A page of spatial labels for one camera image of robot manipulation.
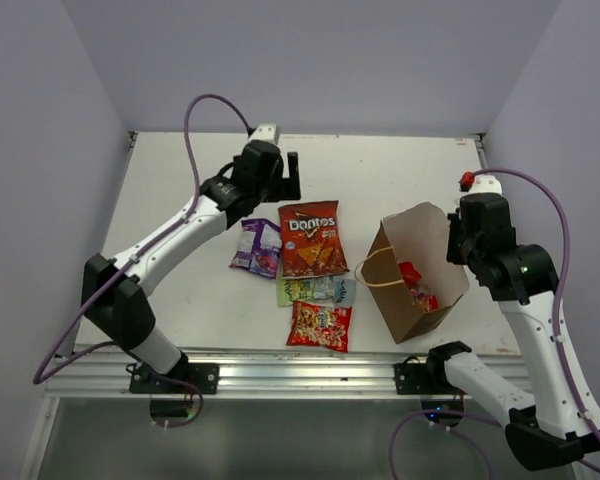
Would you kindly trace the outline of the red Doritos chip bag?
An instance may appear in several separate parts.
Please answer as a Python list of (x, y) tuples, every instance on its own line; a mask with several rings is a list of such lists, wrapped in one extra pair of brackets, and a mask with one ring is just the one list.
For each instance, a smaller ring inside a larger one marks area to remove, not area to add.
[(337, 200), (285, 205), (278, 209), (281, 269), (287, 278), (317, 278), (349, 271), (340, 240)]

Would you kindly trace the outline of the brown paper bag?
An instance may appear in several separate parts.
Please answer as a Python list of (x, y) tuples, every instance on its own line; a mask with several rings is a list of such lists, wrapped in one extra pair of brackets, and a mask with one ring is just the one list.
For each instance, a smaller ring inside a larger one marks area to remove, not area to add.
[[(469, 289), (464, 269), (446, 260), (449, 222), (424, 202), (380, 221), (369, 252), (354, 271), (367, 286), (395, 343), (435, 330)], [(411, 262), (437, 297), (425, 313), (405, 285), (398, 264)]]

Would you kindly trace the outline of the red fruit candy bag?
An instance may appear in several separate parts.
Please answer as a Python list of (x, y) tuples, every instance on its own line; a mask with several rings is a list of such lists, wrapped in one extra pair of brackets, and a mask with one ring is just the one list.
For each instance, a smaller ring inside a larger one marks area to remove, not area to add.
[(422, 275), (415, 269), (411, 262), (398, 264), (403, 281), (409, 289), (414, 301), (425, 313), (433, 312), (439, 308), (437, 297), (424, 282)]

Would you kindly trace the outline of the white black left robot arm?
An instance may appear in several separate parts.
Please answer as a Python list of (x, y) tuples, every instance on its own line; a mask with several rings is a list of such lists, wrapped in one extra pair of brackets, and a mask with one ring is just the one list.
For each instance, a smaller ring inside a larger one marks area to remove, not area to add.
[(198, 196), (160, 229), (111, 259), (85, 264), (81, 314), (115, 345), (150, 368), (165, 392), (191, 380), (189, 360), (157, 327), (149, 298), (167, 275), (207, 241), (249, 216), (262, 203), (301, 197), (299, 156), (250, 140), (242, 152), (205, 180)]

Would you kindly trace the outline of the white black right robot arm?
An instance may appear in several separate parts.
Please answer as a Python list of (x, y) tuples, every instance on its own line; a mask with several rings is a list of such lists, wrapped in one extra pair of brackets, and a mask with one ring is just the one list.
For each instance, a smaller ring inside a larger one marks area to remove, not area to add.
[(530, 392), (515, 387), (456, 341), (433, 348), (431, 389), (469, 394), (503, 428), (510, 450), (529, 471), (564, 466), (600, 451), (600, 407), (588, 388), (555, 297), (559, 277), (548, 252), (519, 245), (508, 201), (498, 193), (461, 198), (449, 214), (447, 259), (486, 287), (522, 354)]

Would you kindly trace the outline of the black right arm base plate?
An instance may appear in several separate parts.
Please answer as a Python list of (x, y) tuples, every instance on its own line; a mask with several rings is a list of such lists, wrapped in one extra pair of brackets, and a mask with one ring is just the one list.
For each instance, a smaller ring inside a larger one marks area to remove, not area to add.
[(420, 357), (409, 356), (395, 363), (393, 372), (397, 395), (434, 395), (439, 392), (425, 361)]

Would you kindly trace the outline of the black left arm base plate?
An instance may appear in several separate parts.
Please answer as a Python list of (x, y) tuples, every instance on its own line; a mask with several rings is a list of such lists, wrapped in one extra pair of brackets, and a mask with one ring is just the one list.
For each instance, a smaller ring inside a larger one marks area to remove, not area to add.
[(144, 363), (131, 363), (125, 368), (131, 375), (132, 394), (169, 395), (193, 393), (193, 387), (203, 395), (217, 393), (220, 367), (217, 363), (180, 363), (168, 374), (158, 374)]

